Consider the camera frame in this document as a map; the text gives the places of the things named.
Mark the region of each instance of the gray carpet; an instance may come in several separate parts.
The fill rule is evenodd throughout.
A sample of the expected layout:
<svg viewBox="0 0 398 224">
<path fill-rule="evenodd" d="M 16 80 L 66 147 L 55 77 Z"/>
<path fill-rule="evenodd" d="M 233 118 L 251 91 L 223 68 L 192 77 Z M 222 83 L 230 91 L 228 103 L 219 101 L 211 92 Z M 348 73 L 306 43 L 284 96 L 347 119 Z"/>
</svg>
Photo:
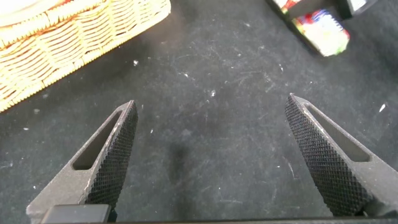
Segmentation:
<svg viewBox="0 0 398 224">
<path fill-rule="evenodd" d="M 264 0 L 172 1 L 160 24 L 0 114 L 2 222 L 27 223 L 29 202 L 130 99 L 119 221 L 331 216 L 285 101 L 311 101 L 398 169 L 397 10 L 379 1 L 344 22 L 347 51 L 321 58 Z"/>
</svg>

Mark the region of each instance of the wicker basket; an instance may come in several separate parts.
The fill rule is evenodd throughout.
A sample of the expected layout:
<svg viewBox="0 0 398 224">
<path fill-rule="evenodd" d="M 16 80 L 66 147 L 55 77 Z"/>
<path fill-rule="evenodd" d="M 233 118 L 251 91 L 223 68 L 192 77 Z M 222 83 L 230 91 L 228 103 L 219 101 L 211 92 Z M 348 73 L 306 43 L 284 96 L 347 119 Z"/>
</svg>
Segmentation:
<svg viewBox="0 0 398 224">
<path fill-rule="evenodd" d="M 0 111 L 160 22 L 169 0 L 75 0 L 0 29 Z"/>
</svg>

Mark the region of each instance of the snack package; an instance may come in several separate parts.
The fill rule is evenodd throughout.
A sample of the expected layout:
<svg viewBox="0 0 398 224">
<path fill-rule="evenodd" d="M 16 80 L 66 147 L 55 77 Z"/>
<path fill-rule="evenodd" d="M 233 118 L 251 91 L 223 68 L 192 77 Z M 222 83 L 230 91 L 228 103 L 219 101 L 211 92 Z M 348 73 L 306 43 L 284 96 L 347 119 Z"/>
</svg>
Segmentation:
<svg viewBox="0 0 398 224">
<path fill-rule="evenodd" d="M 274 0 L 286 14 L 289 8 L 301 0 Z M 298 31 L 325 57 L 343 52 L 349 42 L 349 34 L 325 9 L 292 20 Z"/>
</svg>

